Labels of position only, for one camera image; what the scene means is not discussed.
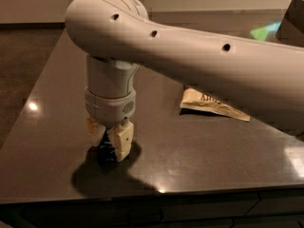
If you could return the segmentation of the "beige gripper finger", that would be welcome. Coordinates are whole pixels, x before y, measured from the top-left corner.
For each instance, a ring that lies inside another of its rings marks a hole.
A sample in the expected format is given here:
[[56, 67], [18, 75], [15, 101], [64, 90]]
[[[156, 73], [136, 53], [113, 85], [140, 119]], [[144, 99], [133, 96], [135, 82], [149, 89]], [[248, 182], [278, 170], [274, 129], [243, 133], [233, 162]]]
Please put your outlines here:
[[88, 134], [93, 146], [98, 146], [105, 133], [105, 127], [97, 123], [91, 116], [87, 117]]
[[118, 162], [124, 160], [130, 153], [133, 140], [134, 124], [127, 122], [110, 130], [110, 142], [114, 147]]

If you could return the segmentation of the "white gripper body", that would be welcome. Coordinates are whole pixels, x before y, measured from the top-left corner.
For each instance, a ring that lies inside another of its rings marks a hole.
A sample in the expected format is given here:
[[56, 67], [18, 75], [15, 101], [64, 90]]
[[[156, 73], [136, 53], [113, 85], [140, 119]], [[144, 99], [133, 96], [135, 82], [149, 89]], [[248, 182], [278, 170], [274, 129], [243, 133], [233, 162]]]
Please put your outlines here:
[[85, 109], [91, 118], [107, 128], [119, 125], [135, 112], [136, 91], [134, 89], [122, 98], [107, 99], [85, 90]]

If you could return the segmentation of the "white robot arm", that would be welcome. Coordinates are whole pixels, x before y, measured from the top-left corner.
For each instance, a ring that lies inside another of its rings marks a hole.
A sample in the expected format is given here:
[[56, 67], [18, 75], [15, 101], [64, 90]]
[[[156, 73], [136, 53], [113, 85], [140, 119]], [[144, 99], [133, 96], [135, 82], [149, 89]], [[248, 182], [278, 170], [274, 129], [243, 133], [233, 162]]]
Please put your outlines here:
[[133, 75], [148, 67], [289, 135], [304, 133], [304, 51], [149, 20], [138, 0], [74, 0], [66, 31], [87, 54], [85, 108], [110, 130], [118, 160], [130, 151]]

